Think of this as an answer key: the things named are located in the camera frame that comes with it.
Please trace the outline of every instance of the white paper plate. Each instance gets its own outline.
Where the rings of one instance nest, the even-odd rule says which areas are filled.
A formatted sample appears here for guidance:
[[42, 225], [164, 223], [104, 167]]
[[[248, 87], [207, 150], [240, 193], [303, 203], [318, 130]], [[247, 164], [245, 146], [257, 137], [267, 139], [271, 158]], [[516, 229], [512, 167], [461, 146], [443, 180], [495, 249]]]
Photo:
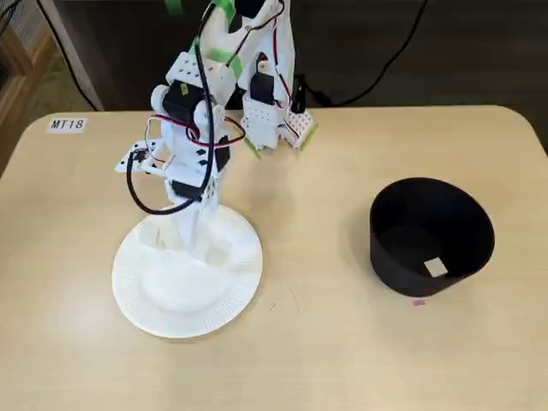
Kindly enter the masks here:
[[247, 220], [227, 207], [199, 222], [197, 247], [205, 257], [184, 250], [146, 245], [144, 228], [171, 224], [149, 216], [126, 236], [112, 269], [112, 289], [122, 313], [155, 336], [196, 337], [234, 319], [259, 286], [263, 254]]

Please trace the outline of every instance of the beige table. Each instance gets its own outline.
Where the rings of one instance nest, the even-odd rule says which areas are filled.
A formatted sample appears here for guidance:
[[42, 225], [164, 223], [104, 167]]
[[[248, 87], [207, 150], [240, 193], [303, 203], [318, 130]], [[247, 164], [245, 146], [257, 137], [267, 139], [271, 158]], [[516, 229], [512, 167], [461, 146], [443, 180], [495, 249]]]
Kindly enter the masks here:
[[[259, 291], [233, 323], [167, 341], [110, 289], [143, 218], [113, 172], [146, 113], [85, 114], [84, 134], [25, 132], [0, 180], [0, 409], [548, 409], [548, 159], [498, 107], [316, 110], [303, 152], [235, 150], [223, 203], [263, 242]], [[408, 176], [455, 183], [489, 212], [479, 274], [414, 307], [368, 260], [368, 211]], [[152, 176], [136, 187], [165, 202]]]

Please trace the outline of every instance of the small paper piece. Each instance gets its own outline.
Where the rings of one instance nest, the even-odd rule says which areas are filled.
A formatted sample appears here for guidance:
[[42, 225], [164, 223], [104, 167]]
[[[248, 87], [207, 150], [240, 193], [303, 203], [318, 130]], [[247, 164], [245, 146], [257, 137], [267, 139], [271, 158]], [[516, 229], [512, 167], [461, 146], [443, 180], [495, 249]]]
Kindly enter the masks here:
[[47, 128], [48, 134], [79, 134], [86, 129], [85, 117], [53, 117]]
[[447, 274], [447, 268], [445, 268], [444, 262], [439, 258], [425, 261], [425, 266], [432, 277], [440, 277]]

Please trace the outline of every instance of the black cable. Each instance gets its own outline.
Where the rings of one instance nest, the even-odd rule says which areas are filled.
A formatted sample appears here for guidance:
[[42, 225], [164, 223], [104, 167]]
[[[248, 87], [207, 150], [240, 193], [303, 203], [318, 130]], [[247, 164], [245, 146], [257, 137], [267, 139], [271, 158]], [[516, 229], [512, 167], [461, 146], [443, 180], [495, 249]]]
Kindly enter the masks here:
[[417, 31], [417, 28], [419, 27], [420, 20], [422, 18], [422, 15], [425, 12], [426, 5], [428, 4], [428, 0], [423, 0], [422, 4], [419, 7], [419, 11], [414, 18], [413, 26], [411, 27], [411, 30], [409, 31], [409, 34], [403, 44], [400, 46], [396, 54], [392, 56], [388, 62], [386, 62], [383, 66], [383, 68], [380, 70], [380, 74], [377, 76], [377, 79], [363, 92], [358, 94], [355, 97], [348, 98], [340, 103], [333, 103], [329, 96], [327, 96], [324, 92], [319, 92], [316, 90], [313, 90], [304, 80], [304, 76], [301, 78], [302, 85], [312, 94], [314, 100], [319, 105], [322, 105], [324, 107], [342, 107], [344, 105], [355, 103], [356, 101], [364, 98], [367, 94], [373, 91], [373, 89], [377, 86], [378, 83], [383, 79], [384, 75], [390, 68], [390, 66], [397, 60], [397, 58], [407, 49], [409, 43], [411, 43], [411, 40], [413, 39], [413, 36], [415, 32]]
[[0, 36], [2, 36], [4, 32], [8, 30], [9, 23], [11, 22], [11, 19], [14, 18], [15, 11], [17, 10], [17, 7], [19, 6], [20, 2], [21, 0], [15, 0], [8, 7], [6, 7], [0, 14], [0, 20], [9, 14], [8, 17], [6, 17], [6, 23], [3, 25], [2, 29], [0, 30]]
[[81, 96], [86, 100], [86, 102], [90, 105], [90, 107], [94, 111], [98, 111], [95, 104], [92, 102], [92, 100], [89, 97], [87, 97], [87, 95], [84, 93], [84, 91], [80, 87], [80, 83], [78, 82], [76, 74], [74, 73], [72, 65], [70, 64], [69, 56], [67, 55], [67, 52], [65, 51], [65, 48], [63, 47], [63, 42], [59, 38], [59, 34], [57, 34], [56, 29], [53, 27], [53, 23], [51, 22], [50, 17], [45, 12], [45, 9], [44, 9], [44, 6], [42, 5], [42, 2], [40, 2], [40, 0], [36, 0], [36, 3], [38, 4], [40, 12], [42, 13], [45, 20], [47, 21], [48, 26], [50, 26], [50, 30], [53, 33], [53, 37], [55, 37], [55, 40], [56, 40], [57, 44], [59, 45], [59, 49], [61, 50], [61, 53], [63, 54], [63, 58], [65, 59], [65, 63], [67, 63], [68, 71], [70, 72], [70, 76], [72, 77], [72, 81], [76, 85], [76, 88], [78, 89], [78, 92], [81, 94]]
[[[200, 51], [200, 35], [202, 31], [204, 30], [204, 26], [206, 25], [207, 21], [209, 20], [211, 16], [211, 12], [213, 11], [214, 7], [208, 7], [206, 12], [204, 13], [204, 18], [200, 24], [200, 28], [198, 30], [198, 37], [196, 39], [196, 43], [194, 44], [194, 53], [196, 54], [196, 62], [198, 63], [198, 71], [200, 72], [200, 79], [202, 81], [202, 86], [204, 88], [204, 99], [205, 99], [205, 106], [207, 108], [207, 121], [209, 122], [209, 141], [208, 141], [208, 147], [207, 147], [207, 165], [205, 166], [205, 174], [204, 174], [204, 180], [202, 181], [200, 185], [200, 195], [202, 195], [207, 185], [209, 184], [211, 173], [213, 172], [213, 161], [214, 161], [214, 155], [215, 155], [215, 124], [213, 122], [213, 104], [211, 102], [211, 95], [209, 93], [209, 86], [207, 85], [207, 77], [206, 77], [206, 70], [204, 69], [204, 62], [202, 61], [202, 53]], [[147, 212], [148, 214], [153, 214], [156, 216], [167, 216], [170, 214], [175, 214], [176, 212], [182, 211], [191, 204], [193, 204], [197, 199], [187, 199], [180, 205], [176, 205], [175, 207], [171, 207], [165, 210], [153, 210], [152, 208], [147, 207], [143, 202], [139, 199], [139, 196], [135, 192], [134, 184], [131, 179], [131, 171], [134, 164], [134, 152], [129, 153], [128, 158], [128, 166], [126, 168], [126, 183], [128, 184], [128, 190], [131, 194], [131, 197], [134, 199], [135, 204], [144, 212]]]

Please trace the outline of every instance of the black bowl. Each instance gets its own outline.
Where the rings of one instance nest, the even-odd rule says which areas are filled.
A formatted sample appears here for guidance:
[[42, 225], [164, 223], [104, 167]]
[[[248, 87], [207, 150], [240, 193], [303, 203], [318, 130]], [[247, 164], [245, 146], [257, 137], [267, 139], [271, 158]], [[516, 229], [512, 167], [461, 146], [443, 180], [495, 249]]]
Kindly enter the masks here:
[[481, 270], [495, 232], [470, 195], [447, 182], [408, 178], [373, 201], [371, 262], [383, 283], [413, 297], [434, 295]]

